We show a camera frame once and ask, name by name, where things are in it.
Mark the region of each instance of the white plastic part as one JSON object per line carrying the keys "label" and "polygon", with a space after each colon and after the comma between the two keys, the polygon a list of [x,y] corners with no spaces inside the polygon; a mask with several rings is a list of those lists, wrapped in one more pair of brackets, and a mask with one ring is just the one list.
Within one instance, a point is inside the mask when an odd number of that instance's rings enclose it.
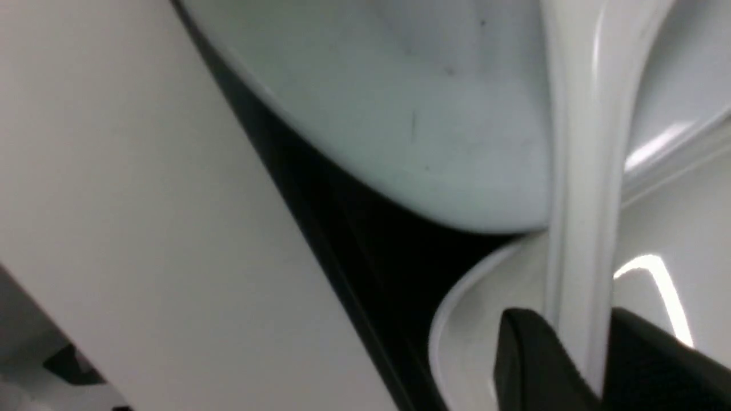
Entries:
{"label": "white plastic part", "polygon": [[555,187],[545,316],[601,394],[624,159],[641,75],[674,0],[544,0]]}
{"label": "white plastic part", "polygon": [[[548,225],[538,0],[183,2],[248,87],[371,188],[462,230]],[[673,12],[640,89],[628,181],[728,115],[730,12],[728,0]]]}

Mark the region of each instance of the curved white plastic surface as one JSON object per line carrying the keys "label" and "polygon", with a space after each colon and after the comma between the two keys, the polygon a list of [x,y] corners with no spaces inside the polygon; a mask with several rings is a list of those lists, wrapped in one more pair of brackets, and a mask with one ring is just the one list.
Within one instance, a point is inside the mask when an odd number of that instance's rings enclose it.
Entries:
{"label": "curved white plastic surface", "polygon": [[[724,323],[731,289],[731,125],[726,143],[687,164],[680,176],[622,211],[613,305],[650,320],[689,346],[731,367]],[[497,411],[492,374],[501,312],[539,311],[545,234],[486,257],[442,302],[430,335],[430,365],[451,411]]]}
{"label": "curved white plastic surface", "polygon": [[165,0],[0,6],[0,260],[135,410],[395,411]]}
{"label": "curved white plastic surface", "polygon": [[[464,230],[548,223],[537,0],[183,2],[270,107],[369,186]],[[632,179],[731,102],[731,4],[681,2],[640,91]],[[698,28],[677,30],[686,18]]]}

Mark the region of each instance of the black plastic part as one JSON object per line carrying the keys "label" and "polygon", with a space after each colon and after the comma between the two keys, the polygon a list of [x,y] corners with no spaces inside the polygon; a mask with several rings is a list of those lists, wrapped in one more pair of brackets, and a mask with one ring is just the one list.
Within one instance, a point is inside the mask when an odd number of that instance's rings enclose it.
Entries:
{"label": "black plastic part", "polygon": [[604,392],[612,410],[731,410],[731,372],[643,318],[615,309]]}
{"label": "black plastic part", "polygon": [[503,312],[493,376],[501,411],[602,409],[556,333],[528,309]]}
{"label": "black plastic part", "polygon": [[396,405],[402,411],[446,410],[428,366],[431,319],[452,285],[511,238],[428,223],[358,183],[271,113],[208,44],[181,2],[172,3]]}
{"label": "black plastic part", "polygon": [[71,344],[44,361],[43,368],[71,385],[99,385],[106,383],[104,378],[95,369],[89,372],[81,372],[79,363],[76,360],[76,349]]}

